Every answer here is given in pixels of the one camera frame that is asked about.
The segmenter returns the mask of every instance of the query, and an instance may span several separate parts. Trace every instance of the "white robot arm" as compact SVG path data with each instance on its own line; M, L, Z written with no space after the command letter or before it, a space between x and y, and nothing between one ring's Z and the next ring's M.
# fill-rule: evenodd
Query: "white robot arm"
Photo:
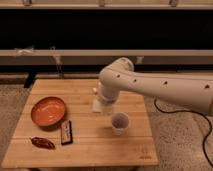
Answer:
M99 74L101 103L114 103L120 91L161 99L213 116L213 76L135 73L128 58L120 58Z

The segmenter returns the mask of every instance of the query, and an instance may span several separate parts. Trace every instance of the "tabletop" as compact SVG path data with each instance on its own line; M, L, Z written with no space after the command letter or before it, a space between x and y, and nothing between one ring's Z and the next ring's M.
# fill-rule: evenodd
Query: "tabletop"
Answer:
M36 80L20 115L2 162L3 168L93 167L157 165L158 159L143 96L121 92L114 112L125 112L130 127L113 134L110 116L93 113L97 79ZM72 121L73 144L61 145L60 128L42 129L31 120L32 107L42 98L64 100L66 119ZM30 137L51 140L55 150L37 148Z

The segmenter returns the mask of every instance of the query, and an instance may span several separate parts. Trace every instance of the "white cup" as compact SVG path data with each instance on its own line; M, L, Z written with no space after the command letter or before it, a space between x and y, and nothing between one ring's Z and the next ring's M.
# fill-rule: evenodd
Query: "white cup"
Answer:
M129 116L126 113L113 113L111 125L115 135L122 135L129 127Z

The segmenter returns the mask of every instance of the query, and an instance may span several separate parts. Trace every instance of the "floor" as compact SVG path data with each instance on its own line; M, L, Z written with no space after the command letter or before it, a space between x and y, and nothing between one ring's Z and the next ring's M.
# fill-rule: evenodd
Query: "floor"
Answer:
M23 84L0 81L0 163L9 144L10 137L16 127L20 112L25 104L29 89L24 89ZM158 112L152 98L145 98L145 104L150 116L150 123L159 165L154 167L139 167L138 171L210 171L212 168L207 163L201 148L201 142L208 125L200 116L190 113L162 114ZM159 101L159 106L164 110L179 109L179 107ZM208 154L213 160L213 135L206 144ZM103 167L103 168L63 168L41 169L44 171L131 171L133 167Z

